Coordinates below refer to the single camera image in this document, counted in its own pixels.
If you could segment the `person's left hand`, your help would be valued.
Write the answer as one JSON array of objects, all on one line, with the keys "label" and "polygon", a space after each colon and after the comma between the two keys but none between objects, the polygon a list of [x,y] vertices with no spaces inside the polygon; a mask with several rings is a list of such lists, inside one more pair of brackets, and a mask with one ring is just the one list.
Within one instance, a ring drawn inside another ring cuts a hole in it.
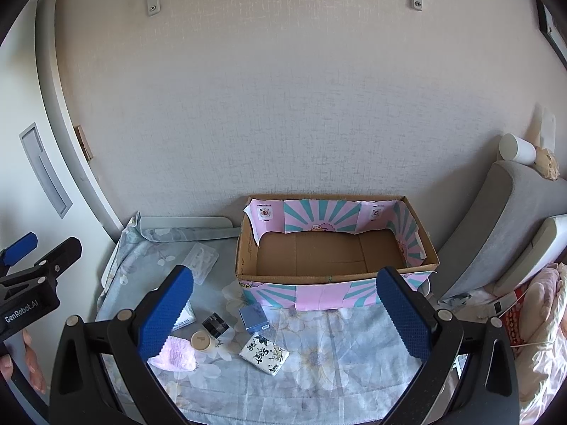
[{"label": "person's left hand", "polygon": [[[35,354],[32,348],[32,337],[30,333],[23,329],[21,331],[22,340],[25,348],[25,363],[29,371],[29,382],[30,385],[38,392],[45,394],[46,392],[46,381],[41,371],[40,365],[38,364],[38,356]],[[3,354],[1,356],[1,373],[5,380],[10,380],[13,374],[13,367],[15,364],[12,361],[10,354]]]}]

